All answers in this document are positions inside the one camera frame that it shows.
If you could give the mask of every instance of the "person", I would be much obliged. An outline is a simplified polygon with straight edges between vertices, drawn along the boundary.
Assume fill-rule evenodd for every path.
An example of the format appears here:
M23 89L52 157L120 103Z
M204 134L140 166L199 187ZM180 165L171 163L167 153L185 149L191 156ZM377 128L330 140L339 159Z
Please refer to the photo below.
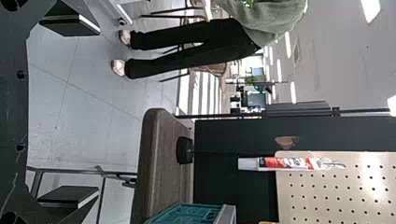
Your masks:
M130 79L196 66L240 60L290 31L304 14L307 0L214 0L230 19L200 21L148 33L119 31L120 42L140 50L161 49L189 43L202 45L153 60L113 60L115 74Z

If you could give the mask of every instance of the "green shirt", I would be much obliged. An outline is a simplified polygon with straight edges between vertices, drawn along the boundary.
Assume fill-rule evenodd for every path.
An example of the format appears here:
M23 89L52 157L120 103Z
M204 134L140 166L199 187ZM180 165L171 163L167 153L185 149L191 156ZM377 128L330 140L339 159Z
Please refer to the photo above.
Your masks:
M263 48L294 28L304 14L306 0L259 0L253 7L240 0L214 3L239 21L253 42Z

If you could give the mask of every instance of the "tiled floor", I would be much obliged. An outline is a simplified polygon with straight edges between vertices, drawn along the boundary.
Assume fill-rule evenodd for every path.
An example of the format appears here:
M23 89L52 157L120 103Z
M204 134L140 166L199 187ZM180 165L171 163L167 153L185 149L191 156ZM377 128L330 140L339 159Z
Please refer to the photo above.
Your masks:
M177 98L183 100L186 95L178 97L178 80L158 82L178 72L139 80L113 75L110 60L132 56L153 58L160 55L159 51L130 51L119 44L115 35L116 20L99 1L86 2L101 24L102 35L64 38L37 25L27 41L30 69L28 163L36 167L69 169L92 169L101 165L104 169L133 172L137 169L144 113L152 107L175 112ZM128 10L137 18L149 10L183 4L183 0L139 2L130 5ZM133 29L146 32L174 25L176 21L138 20ZM28 172L27 183L32 180L33 174ZM101 178L45 175L39 194L61 185L100 187ZM133 195L132 189L108 180L101 223L129 223ZM84 223L95 223L96 212L97 204Z

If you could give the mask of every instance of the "tube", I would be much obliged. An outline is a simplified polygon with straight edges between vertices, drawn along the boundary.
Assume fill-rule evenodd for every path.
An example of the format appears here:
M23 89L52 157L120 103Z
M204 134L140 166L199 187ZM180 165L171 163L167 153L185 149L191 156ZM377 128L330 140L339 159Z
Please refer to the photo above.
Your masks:
M345 165L326 157L259 157L238 159L238 170L245 171L327 171L333 167L344 169Z

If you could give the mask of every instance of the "wooden table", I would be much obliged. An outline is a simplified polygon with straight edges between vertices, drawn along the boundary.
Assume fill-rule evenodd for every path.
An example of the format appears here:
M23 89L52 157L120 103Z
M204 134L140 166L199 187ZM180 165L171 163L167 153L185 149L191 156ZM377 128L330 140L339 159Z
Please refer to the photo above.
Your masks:
M150 109L143 120L138 178L131 220L141 224L175 203L192 202L192 165L180 165L176 144L191 131L164 109Z

